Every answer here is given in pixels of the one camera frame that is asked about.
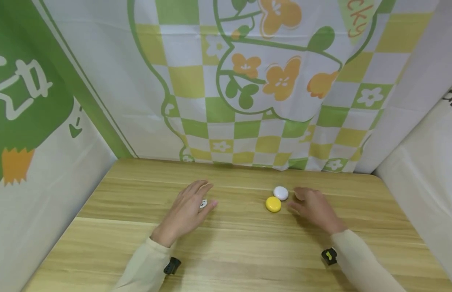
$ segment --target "beige sleeve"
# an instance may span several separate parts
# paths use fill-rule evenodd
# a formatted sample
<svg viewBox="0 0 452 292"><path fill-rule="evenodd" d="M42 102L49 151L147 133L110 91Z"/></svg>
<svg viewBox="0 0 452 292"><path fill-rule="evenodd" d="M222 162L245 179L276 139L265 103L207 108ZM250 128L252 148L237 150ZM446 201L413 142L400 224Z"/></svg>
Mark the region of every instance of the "beige sleeve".
<svg viewBox="0 0 452 292"><path fill-rule="evenodd" d="M146 239L134 252L112 292L158 292L170 259L170 249Z"/></svg>
<svg viewBox="0 0 452 292"><path fill-rule="evenodd" d="M359 292L406 292L354 232L334 234L331 240L341 270Z"/></svg>

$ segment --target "wood grain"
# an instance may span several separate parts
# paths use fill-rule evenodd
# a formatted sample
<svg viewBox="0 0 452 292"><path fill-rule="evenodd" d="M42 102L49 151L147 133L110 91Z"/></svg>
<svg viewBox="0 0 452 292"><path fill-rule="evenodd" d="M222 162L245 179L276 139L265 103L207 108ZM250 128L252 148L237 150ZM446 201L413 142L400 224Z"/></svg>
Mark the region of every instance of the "wood grain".
<svg viewBox="0 0 452 292"><path fill-rule="evenodd" d="M272 189L322 190L349 227L407 289L450 292L452 284L380 179L370 175L278 172L198 163L119 160L28 283L27 292L110 291L177 193L196 179L219 205L177 242L183 264L163 292L354 291L320 258L330 242L285 208L266 211Z"/></svg>

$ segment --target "yellow round object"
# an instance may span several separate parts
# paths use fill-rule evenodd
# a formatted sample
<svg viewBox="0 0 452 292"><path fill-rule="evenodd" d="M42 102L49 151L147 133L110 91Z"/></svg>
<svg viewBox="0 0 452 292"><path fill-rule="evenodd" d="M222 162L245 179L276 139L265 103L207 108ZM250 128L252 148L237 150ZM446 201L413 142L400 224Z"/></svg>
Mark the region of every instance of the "yellow round object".
<svg viewBox="0 0 452 292"><path fill-rule="evenodd" d="M269 197L266 199L265 206L268 211L276 213L281 210L281 201L277 197Z"/></svg>

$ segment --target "hand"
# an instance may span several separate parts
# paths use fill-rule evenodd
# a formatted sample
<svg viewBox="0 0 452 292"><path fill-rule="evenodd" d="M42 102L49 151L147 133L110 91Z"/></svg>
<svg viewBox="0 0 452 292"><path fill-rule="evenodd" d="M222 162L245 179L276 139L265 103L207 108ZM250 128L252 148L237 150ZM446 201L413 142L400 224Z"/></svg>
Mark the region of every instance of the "hand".
<svg viewBox="0 0 452 292"><path fill-rule="evenodd" d="M287 204L291 211L312 222L330 236L347 229L321 191L303 187L294 188L294 191L299 202Z"/></svg>
<svg viewBox="0 0 452 292"><path fill-rule="evenodd" d="M207 181L198 180L181 191L161 224L153 230L151 240L170 247L179 237L195 230L218 204L213 200L199 210L203 197L212 187Z"/></svg>

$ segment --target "small white object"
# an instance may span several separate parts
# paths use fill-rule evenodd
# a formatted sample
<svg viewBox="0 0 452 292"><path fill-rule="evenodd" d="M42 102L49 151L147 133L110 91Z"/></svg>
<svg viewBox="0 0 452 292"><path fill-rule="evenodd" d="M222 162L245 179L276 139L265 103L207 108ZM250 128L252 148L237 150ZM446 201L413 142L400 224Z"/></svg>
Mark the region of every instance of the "small white object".
<svg viewBox="0 0 452 292"><path fill-rule="evenodd" d="M203 209L203 208L206 206L207 203L208 203L207 200L202 200L202 201L201 201L201 205L199 206L199 208L200 208L200 209Z"/></svg>
<svg viewBox="0 0 452 292"><path fill-rule="evenodd" d="M273 194L281 201L285 201L289 197L289 191L285 187L275 187Z"/></svg>

